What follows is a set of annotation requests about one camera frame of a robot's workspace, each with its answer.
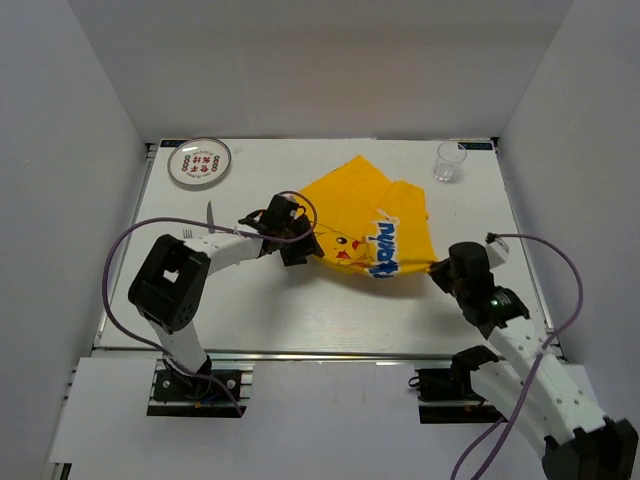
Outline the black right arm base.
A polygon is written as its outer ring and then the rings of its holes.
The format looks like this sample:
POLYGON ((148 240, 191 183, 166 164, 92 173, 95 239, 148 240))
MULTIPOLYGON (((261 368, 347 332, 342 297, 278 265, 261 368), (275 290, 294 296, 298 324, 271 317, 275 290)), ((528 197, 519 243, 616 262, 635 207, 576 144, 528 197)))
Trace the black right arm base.
POLYGON ((423 425, 491 424, 502 418, 484 398, 454 380, 448 369, 418 369, 408 380, 423 425))

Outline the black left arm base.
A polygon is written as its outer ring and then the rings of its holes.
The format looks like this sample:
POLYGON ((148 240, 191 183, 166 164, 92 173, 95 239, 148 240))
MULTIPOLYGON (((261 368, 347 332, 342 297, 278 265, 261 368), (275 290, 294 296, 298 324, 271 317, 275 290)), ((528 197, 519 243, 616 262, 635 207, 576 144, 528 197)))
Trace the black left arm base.
POLYGON ((241 413, 217 383, 188 379, 174 372, 167 361, 156 362, 146 414, 171 418, 238 419, 251 397, 253 367, 229 361, 210 362, 211 374, 230 391, 241 413))

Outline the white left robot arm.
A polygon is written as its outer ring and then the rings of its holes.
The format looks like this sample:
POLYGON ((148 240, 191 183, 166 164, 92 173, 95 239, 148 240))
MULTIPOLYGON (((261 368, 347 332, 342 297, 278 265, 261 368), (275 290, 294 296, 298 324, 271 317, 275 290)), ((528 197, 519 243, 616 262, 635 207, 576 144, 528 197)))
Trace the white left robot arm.
POLYGON ((160 351, 178 371, 177 387, 199 399, 211 387, 211 366, 193 325, 209 276, 244 261, 278 252, 286 267, 303 265, 324 251, 314 234, 318 213, 297 192, 274 195, 265 209, 239 219, 235 227, 215 223, 204 237, 169 234, 153 244, 128 291, 128 300, 155 331, 160 351))

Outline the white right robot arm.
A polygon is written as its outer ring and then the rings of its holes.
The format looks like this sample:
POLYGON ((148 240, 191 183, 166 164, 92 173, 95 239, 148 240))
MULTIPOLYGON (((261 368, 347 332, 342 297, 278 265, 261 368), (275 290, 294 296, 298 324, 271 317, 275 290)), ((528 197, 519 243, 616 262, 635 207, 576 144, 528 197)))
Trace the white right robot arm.
POLYGON ((509 254, 505 238, 490 233, 483 244, 456 243, 429 271, 486 341, 454 355, 450 368, 459 396, 480 396, 501 415, 491 427, 498 440, 474 478, 487 472, 512 431, 528 441, 548 479, 631 478, 638 432, 585 394, 550 350, 582 308, 553 333, 539 334, 524 302, 494 280, 494 268, 509 254))

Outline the yellow Pikachu cloth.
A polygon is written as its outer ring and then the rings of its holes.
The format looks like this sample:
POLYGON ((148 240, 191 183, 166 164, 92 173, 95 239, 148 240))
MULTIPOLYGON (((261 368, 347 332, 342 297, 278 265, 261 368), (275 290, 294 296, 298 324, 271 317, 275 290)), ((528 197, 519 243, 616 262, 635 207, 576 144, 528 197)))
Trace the yellow Pikachu cloth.
POLYGON ((318 214, 318 261, 373 279, 426 273, 437 262, 424 189, 392 181, 362 156, 301 190, 318 214))

